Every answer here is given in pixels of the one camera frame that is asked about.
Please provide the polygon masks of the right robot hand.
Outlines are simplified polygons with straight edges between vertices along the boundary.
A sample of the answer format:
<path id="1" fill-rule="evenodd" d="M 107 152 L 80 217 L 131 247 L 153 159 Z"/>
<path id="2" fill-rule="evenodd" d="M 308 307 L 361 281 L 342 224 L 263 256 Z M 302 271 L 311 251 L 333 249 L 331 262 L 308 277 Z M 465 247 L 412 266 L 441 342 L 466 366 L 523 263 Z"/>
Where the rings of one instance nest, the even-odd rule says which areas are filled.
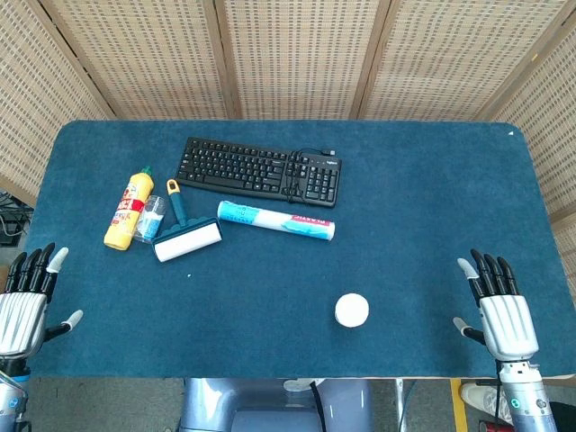
<path id="1" fill-rule="evenodd" d="M 516 277 L 508 261 L 471 250 L 471 264 L 459 258 L 457 264 L 471 288 L 480 313 L 482 329 L 453 318 L 460 334 L 485 347 L 503 363 L 527 361 L 538 352 L 536 332 L 526 298 L 520 294 Z"/>

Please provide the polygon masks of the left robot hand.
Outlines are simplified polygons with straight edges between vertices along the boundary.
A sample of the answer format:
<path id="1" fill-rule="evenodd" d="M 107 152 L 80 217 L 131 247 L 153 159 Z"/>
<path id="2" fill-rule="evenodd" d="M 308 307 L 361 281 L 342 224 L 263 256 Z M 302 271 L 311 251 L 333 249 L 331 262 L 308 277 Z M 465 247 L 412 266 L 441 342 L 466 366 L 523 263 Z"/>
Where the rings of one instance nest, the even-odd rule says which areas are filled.
<path id="1" fill-rule="evenodd" d="M 22 252 L 11 263 L 1 293 L 1 358 L 21 360 L 41 346 L 73 330 L 84 316 L 74 311 L 57 326 L 48 328 L 46 317 L 68 248 L 53 243 L 30 254 Z"/>

